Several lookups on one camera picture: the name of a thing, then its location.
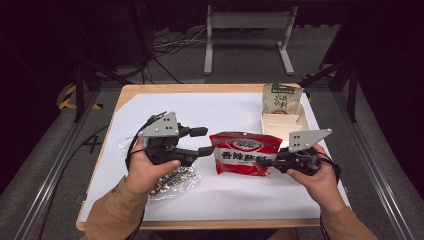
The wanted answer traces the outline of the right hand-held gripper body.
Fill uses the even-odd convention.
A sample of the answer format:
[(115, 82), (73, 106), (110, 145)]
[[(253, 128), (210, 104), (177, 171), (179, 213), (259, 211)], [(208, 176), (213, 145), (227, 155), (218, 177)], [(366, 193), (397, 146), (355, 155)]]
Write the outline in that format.
[(331, 129), (290, 132), (288, 146), (276, 156), (276, 168), (281, 173), (293, 169), (308, 176), (314, 175), (320, 168), (320, 159), (313, 146), (331, 133)]

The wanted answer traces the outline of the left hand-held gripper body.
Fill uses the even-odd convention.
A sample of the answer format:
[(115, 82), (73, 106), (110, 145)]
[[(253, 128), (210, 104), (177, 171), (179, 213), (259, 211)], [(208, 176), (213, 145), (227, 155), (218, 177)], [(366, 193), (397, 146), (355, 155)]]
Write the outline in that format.
[(152, 116), (147, 126), (137, 133), (144, 139), (144, 150), (148, 158), (156, 165), (173, 160), (172, 151), (175, 149), (179, 127), (174, 112), (163, 112)]

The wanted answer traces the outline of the red snack packet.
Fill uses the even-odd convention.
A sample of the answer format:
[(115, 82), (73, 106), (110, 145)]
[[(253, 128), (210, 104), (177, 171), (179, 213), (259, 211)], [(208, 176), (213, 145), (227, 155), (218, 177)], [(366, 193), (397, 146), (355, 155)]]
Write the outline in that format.
[(267, 167), (258, 160), (271, 159), (279, 151), (282, 140), (265, 134), (220, 132), (209, 136), (215, 147), (214, 158), (218, 175), (229, 172), (248, 176), (267, 176)]

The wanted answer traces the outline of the white divided storage box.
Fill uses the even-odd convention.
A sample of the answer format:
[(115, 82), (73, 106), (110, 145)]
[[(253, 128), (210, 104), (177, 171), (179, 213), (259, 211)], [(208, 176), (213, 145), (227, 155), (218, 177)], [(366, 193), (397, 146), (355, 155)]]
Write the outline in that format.
[(299, 103), (290, 114), (261, 112), (262, 132), (282, 139), (289, 140), (289, 134), (296, 131), (307, 131), (310, 124), (304, 106)]

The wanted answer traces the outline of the beige green snack packet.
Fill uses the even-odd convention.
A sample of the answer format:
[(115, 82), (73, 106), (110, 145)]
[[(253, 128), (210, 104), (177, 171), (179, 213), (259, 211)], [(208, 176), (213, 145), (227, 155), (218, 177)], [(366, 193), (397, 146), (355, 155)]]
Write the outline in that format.
[(267, 114), (293, 114), (303, 89), (296, 84), (268, 83), (263, 87), (262, 110)]

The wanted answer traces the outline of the person's left hand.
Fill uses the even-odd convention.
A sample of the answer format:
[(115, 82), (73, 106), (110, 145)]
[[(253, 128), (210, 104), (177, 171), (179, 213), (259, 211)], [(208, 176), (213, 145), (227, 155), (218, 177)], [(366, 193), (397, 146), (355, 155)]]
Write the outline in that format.
[(137, 193), (148, 193), (161, 177), (177, 170), (181, 165), (178, 160), (154, 165), (146, 156), (143, 144), (142, 138), (136, 141), (130, 154), (130, 167), (125, 180), (126, 185)]

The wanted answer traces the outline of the person's right hand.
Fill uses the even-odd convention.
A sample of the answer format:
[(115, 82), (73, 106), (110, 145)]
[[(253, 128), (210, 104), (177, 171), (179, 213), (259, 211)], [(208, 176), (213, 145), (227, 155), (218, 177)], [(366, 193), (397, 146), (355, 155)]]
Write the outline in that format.
[(347, 207), (339, 192), (333, 167), (329, 163), (322, 162), (321, 169), (313, 176), (293, 169), (289, 169), (287, 174), (306, 188), (322, 212), (336, 212)]

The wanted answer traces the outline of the clear packet with dark contents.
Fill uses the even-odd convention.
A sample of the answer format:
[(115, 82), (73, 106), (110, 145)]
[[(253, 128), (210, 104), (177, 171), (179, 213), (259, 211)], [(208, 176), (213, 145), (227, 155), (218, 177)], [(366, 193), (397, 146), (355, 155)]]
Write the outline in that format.
[[(124, 157), (124, 163), (127, 164), (127, 170), (130, 167), (130, 154), (135, 143), (132, 144), (132, 139), (122, 139), (118, 143), (118, 149)], [(147, 193), (150, 200), (164, 200), (174, 198), (188, 190), (194, 188), (200, 182), (200, 175), (194, 167), (180, 167), (161, 177), (157, 183)]]

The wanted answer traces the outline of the black metal stand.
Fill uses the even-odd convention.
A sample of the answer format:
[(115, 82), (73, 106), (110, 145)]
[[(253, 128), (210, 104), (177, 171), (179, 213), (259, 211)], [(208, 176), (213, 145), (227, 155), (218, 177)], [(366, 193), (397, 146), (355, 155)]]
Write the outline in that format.
[(87, 86), (90, 91), (98, 91), (100, 89), (100, 82), (96, 78), (96, 73), (100, 72), (106, 77), (113, 81), (116, 81), (122, 85), (130, 84), (130, 81), (125, 78), (113, 73), (112, 71), (106, 70), (105, 68), (90, 62), (88, 60), (79, 60), (75, 64), (74, 69), (74, 83), (76, 86), (76, 117), (74, 122), (79, 122), (87, 109), (87, 102), (85, 101), (84, 86)]
[(299, 85), (302, 88), (306, 88), (331, 73), (334, 74), (328, 85), (331, 91), (340, 92), (345, 84), (348, 84), (347, 113), (351, 121), (356, 123), (355, 107), (358, 81), (356, 79), (356, 64), (354, 61), (341, 61), (332, 64), (316, 74), (305, 76)]

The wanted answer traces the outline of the yellow black floor tape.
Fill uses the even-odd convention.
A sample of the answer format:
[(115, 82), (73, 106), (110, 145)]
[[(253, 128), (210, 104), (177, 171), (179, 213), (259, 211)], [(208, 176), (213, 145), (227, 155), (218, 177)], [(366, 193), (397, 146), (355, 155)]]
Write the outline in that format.
[(65, 95), (59, 104), (60, 109), (74, 109), (74, 110), (77, 109), (77, 105), (75, 103), (70, 102), (70, 99), (75, 92), (76, 92), (76, 85), (71, 84), (69, 88), (66, 90)]

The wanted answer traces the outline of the grey metal stand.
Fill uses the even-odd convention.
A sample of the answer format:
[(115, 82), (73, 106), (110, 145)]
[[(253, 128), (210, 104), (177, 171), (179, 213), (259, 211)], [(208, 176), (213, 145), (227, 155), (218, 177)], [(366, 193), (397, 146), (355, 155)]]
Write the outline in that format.
[(288, 55), (287, 46), (294, 27), (298, 7), (280, 12), (217, 12), (211, 5), (207, 8), (204, 74), (210, 75), (213, 67), (214, 29), (283, 29), (284, 38), (276, 44), (286, 74), (292, 76), (294, 68)]

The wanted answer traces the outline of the aluminium frame rail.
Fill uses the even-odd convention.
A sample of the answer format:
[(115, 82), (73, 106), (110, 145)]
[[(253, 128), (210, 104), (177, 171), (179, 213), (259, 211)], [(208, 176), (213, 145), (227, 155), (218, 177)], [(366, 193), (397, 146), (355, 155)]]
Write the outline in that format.
[(365, 137), (363, 136), (358, 124), (351, 120), (351, 117), (347, 112), (348, 103), (344, 99), (343, 95), (339, 92), (333, 92), (332, 96), (337, 106), (342, 111), (342, 115), (347, 122), (347, 125), (349, 126), (350, 132), (352, 133), (362, 155), (364, 167), (373, 183), (377, 195), (383, 205), (386, 214), (388, 215), (388, 218), (395, 230), (398, 239), (416, 240), (401, 212), (398, 203), (395, 200), (394, 193), (389, 186), (389, 183), (377, 166), (376, 161), (372, 156), (368, 145), (366, 144)]
[(28, 240), (37, 222), (41, 218), (42, 213), (51, 202), (55, 189), (58, 186), (60, 175), (65, 169), (66, 161), (69, 159), (74, 141), (77, 138), (83, 123), (88, 116), (89, 110), (95, 104), (98, 95), (98, 91), (87, 93), (86, 100), (83, 102), (84, 110), (80, 114), (79, 120), (72, 123), (65, 141), (61, 145), (58, 155), (56, 156), (48, 174), (46, 175), (45, 180), (39, 188), (37, 195), (24, 220), (22, 221), (17, 233), (13, 237), (13, 240)]

